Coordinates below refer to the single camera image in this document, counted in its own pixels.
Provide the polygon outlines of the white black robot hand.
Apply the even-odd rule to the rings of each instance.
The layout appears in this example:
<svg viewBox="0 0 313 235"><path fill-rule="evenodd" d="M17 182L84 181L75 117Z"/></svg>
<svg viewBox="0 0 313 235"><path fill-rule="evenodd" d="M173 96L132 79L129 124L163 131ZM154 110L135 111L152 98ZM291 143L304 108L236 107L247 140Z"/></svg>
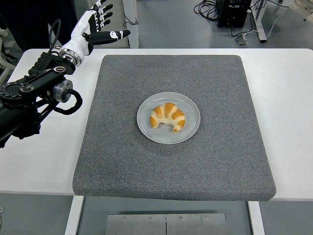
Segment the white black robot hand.
<svg viewBox="0 0 313 235"><path fill-rule="evenodd" d="M109 17L113 7L112 4L103 6L103 3L103 0L98 0L83 14L71 33L70 41L60 49L61 57L71 56L79 63L91 54L94 46L111 44L130 35L129 30L103 31L111 22Z"/></svg>

